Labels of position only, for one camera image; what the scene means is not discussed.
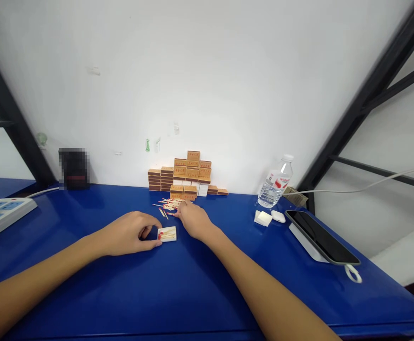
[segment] person's left hand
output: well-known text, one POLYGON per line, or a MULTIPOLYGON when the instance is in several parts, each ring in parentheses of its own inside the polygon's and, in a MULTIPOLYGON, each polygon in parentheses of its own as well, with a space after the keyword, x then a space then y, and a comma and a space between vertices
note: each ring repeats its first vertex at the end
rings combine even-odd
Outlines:
POLYGON ((148 251, 162 244, 158 239, 141 241, 147 238, 151 228, 161 228, 155 217, 142 212, 130 212, 114 220, 101 230, 87 236, 102 255, 120 256, 128 253, 148 251))

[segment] person's right hand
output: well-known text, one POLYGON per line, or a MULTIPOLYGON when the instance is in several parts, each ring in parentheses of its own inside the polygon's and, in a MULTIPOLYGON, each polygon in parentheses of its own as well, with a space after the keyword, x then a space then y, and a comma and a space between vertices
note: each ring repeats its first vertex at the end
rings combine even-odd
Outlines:
POLYGON ((201 242, 205 242, 205 239, 210 234, 218 230, 218 228, 210 221, 205 210, 189 200, 180 203, 174 217, 180 218, 189 235, 201 242))

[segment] white power strip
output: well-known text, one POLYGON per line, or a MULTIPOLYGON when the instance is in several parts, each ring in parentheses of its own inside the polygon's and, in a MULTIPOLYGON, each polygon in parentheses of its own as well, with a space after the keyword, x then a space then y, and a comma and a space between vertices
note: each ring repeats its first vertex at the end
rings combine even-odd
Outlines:
POLYGON ((28 198, 0 199, 0 232, 37 206, 33 199, 28 198))

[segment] metal shelf frame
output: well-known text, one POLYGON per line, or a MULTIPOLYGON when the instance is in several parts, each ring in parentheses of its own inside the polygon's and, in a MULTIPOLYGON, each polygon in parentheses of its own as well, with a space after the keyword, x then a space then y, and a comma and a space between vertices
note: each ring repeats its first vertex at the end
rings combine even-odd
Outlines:
MULTIPOLYGON (((414 71, 412 71, 403 79, 389 87, 413 51, 414 8, 372 70, 372 73, 365 81, 358 95, 346 110, 322 151, 311 164, 308 172, 298 185, 299 191, 313 190, 325 176, 333 162, 341 162, 382 176, 395 174, 388 170, 342 158, 339 154, 373 109, 414 84, 414 71)), ((414 186, 414 178, 400 176, 394 178, 394 180, 414 186)), ((307 208, 315 214, 313 193, 308 194, 307 208)))
POLYGON ((35 188, 46 188, 57 181, 1 74, 0 129, 5 129, 34 176, 35 188))

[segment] open matchbox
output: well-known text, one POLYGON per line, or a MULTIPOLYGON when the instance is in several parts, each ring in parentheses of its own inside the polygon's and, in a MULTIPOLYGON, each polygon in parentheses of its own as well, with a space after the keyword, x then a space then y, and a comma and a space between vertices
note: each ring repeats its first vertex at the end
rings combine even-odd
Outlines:
POLYGON ((176 227, 171 226, 158 229, 158 240, 162 242, 175 242, 177 240, 176 227))

